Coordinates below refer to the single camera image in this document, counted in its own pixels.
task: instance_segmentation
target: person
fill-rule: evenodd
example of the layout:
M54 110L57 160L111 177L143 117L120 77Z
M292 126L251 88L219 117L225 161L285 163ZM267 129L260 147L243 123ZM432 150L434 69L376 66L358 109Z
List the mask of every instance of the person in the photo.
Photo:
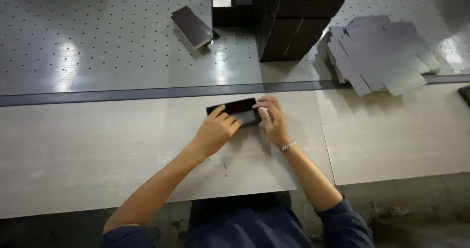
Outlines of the person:
M302 152L292 145L284 112L274 97L256 105L267 136L283 151L324 227L327 247L373 247L372 231L346 199ZM198 164L216 153L242 122L217 107L194 139L167 166L137 189L108 219L103 248L154 247L147 225L175 187ZM193 201L187 247L312 247L282 193L265 193Z

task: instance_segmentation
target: concrete floor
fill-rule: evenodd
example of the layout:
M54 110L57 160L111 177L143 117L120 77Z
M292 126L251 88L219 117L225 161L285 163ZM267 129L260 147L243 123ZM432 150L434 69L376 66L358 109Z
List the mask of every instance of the concrete floor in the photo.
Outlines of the concrete floor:
M414 214L470 223L470 173L339 186L367 221ZM305 232L321 242L322 227L301 190L291 191L292 209ZM152 225L158 247L182 247L191 202L165 203ZM115 208L0 220L0 247L97 247Z

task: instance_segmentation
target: metal table surface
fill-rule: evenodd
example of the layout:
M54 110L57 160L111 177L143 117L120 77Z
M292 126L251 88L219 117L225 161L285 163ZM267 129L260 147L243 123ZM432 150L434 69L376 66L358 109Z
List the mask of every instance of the metal table surface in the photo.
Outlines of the metal table surface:
M194 50L169 16L210 0L0 0L0 95L330 80L317 46L299 62L260 64L250 29L216 29ZM346 0L331 25L387 14L413 21L445 69L470 73L470 0Z

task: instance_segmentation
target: left hand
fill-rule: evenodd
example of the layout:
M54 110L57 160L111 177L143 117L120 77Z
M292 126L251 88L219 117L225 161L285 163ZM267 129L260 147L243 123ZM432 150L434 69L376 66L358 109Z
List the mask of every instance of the left hand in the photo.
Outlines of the left hand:
M190 143L192 148L202 153L204 159L220 150L243 124L241 120L229 117L225 112L222 113L224 109L225 105L215 108L204 120Z

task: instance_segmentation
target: shirt sleeve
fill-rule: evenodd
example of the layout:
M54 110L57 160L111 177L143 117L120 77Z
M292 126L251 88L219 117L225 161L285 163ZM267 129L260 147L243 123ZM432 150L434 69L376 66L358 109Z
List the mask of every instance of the shirt sleeve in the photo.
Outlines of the shirt sleeve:
M317 214L323 223L327 247L374 247L371 229L346 199Z
M155 248L155 240L146 227L123 226L104 234L101 248Z

